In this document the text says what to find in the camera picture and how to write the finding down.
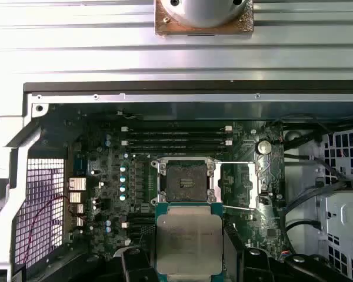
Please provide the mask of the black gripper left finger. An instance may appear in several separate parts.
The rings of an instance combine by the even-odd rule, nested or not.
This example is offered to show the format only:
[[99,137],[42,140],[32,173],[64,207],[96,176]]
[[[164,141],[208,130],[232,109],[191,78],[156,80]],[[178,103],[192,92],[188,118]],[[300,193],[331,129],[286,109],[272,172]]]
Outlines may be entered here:
[[156,281],[156,271],[146,252],[140,248],[122,248],[121,254],[99,262],[89,275],[90,281]]

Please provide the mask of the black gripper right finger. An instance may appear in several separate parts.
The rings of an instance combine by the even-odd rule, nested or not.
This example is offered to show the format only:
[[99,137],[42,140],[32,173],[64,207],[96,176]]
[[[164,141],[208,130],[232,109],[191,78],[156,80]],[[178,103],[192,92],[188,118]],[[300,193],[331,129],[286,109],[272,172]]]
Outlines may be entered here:
[[278,261],[259,249],[245,249],[224,267],[224,281],[350,281],[332,267],[304,254],[290,254]]

